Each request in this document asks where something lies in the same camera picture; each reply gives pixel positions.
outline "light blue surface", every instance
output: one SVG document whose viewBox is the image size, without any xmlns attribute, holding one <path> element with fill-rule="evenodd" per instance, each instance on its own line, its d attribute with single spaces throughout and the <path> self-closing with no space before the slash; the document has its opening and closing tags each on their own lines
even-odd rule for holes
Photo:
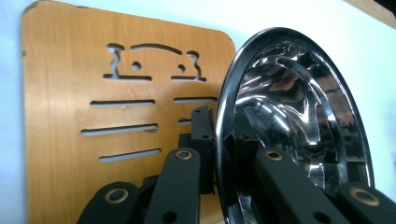
<svg viewBox="0 0 396 224">
<path fill-rule="evenodd" d="M 33 1 L 0 1 L 0 223 L 27 223 L 21 15 Z M 396 201 L 396 31 L 342 1 L 65 1 L 225 32 L 239 49 L 283 26 L 317 42 L 343 74 L 363 119 L 376 187 Z"/>
</svg>

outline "stainless steel bowl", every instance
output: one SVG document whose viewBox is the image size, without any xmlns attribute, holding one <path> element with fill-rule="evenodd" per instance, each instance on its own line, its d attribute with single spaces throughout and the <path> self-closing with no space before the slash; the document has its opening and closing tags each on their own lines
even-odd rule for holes
<svg viewBox="0 0 396 224">
<path fill-rule="evenodd" d="M 235 133 L 243 126 L 264 147 L 284 150 L 319 188 L 331 192 L 351 181 L 374 185 L 365 131 L 347 84 L 305 35 L 264 30 L 237 52 L 227 73 L 216 125 L 216 173 L 228 223 L 255 219 L 249 188 L 235 175 L 238 169 L 248 172 L 235 166 L 233 153 Z"/>
</svg>

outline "wooden cutting board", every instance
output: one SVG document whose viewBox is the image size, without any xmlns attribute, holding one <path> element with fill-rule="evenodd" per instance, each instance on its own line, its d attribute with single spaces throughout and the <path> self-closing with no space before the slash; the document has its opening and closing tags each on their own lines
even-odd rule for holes
<svg viewBox="0 0 396 224">
<path fill-rule="evenodd" d="M 104 185 L 158 175 L 235 55 L 223 32 L 50 1 L 22 41 L 30 223 L 76 223 Z M 218 196 L 201 205 L 222 220 Z"/>
</svg>

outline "wooden edge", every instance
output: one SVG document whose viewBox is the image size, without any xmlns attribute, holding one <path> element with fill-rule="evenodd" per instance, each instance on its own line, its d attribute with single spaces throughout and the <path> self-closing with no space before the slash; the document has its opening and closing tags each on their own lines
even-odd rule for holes
<svg viewBox="0 0 396 224">
<path fill-rule="evenodd" d="M 379 5 L 374 0 L 344 0 L 353 7 L 365 12 L 366 14 L 384 22 L 386 25 L 396 29 L 396 19 L 393 13 Z"/>
</svg>

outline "metal bowl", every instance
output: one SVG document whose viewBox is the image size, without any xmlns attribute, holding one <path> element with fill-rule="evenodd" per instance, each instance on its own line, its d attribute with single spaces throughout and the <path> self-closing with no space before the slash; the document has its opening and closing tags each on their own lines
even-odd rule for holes
<svg viewBox="0 0 396 224">
<path fill-rule="evenodd" d="M 240 177 L 248 176 L 251 164 L 234 152 L 237 135 L 244 132 L 239 129 L 246 127 L 259 144 L 284 150 L 319 188 L 332 192 L 351 181 L 374 185 L 365 131 L 347 84 L 305 35 L 286 28 L 264 30 L 237 52 L 229 68 L 215 130 L 217 182 L 227 223 L 255 219 L 248 180 Z"/>
</svg>

